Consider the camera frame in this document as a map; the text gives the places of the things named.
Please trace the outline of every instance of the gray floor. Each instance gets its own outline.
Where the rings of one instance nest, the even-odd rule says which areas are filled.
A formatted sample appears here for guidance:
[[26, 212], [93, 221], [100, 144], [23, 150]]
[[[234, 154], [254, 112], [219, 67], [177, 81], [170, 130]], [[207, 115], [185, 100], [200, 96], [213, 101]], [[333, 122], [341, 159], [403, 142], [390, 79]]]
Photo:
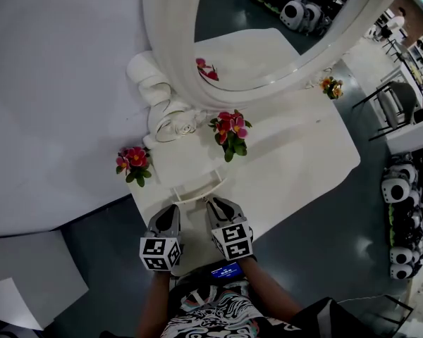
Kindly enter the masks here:
[[[333, 76], [344, 81], [345, 95], [335, 104], [362, 162], [341, 185], [254, 243], [259, 263], [304, 306], [325, 296], [341, 301], [399, 295], [406, 285], [388, 276], [384, 204], [379, 193], [388, 149], [382, 139], [368, 142], [378, 122], [369, 104], [351, 109], [364, 93], [342, 61]], [[144, 231], [132, 199], [63, 228], [90, 290], [55, 319], [46, 330], [48, 337], [97, 338], [103, 330], [133, 336], [151, 276], [138, 258]], [[375, 325], [372, 313], [381, 312], [385, 301], [342, 304]]]
[[307, 36], [288, 29], [278, 15], [255, 0], [200, 0], [195, 41], [200, 42], [239, 30], [270, 27], [279, 30], [299, 54], [304, 54], [320, 40], [317, 36]]

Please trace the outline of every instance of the wire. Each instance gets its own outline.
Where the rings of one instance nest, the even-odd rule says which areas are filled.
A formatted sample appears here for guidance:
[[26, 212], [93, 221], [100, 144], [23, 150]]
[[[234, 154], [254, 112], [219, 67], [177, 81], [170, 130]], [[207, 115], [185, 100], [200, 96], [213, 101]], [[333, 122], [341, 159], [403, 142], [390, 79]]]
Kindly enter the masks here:
[[373, 299], [373, 298], [380, 298], [381, 296], [385, 296], [385, 294], [380, 294], [378, 296], [363, 296], [362, 298], [351, 298], [351, 299], [345, 299], [343, 301], [338, 301], [337, 304], [342, 304], [345, 303], [346, 301], [360, 301], [363, 299]]

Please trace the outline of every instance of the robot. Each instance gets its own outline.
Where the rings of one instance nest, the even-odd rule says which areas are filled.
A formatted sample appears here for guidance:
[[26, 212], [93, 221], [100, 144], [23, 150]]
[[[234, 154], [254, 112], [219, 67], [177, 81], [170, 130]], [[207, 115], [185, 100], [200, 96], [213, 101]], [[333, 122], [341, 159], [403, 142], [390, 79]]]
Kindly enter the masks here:
[[[204, 202], [211, 238], [226, 260], [252, 255], [253, 233], [241, 207], [216, 195]], [[171, 271], [180, 255], [180, 210], [173, 204], [150, 219], [140, 240], [140, 258], [148, 270]]]

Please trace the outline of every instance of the patterned shirt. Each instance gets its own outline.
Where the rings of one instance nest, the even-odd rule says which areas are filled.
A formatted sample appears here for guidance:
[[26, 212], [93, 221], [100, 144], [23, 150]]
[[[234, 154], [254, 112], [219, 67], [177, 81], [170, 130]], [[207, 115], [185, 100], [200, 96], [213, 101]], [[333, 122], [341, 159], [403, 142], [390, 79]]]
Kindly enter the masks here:
[[249, 299], [248, 287], [242, 280], [190, 292], [161, 338], [304, 337], [299, 328], [264, 317]]

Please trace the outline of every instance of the blue screen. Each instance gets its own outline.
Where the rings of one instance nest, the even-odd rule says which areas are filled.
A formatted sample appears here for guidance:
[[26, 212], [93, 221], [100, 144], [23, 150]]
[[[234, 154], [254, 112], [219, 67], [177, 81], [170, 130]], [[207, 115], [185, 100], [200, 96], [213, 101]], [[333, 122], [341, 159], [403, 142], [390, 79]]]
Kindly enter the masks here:
[[241, 270], [240, 266], [235, 262], [214, 270], [211, 272], [211, 275], [213, 275], [215, 278], [232, 278], [242, 273], [243, 271]]

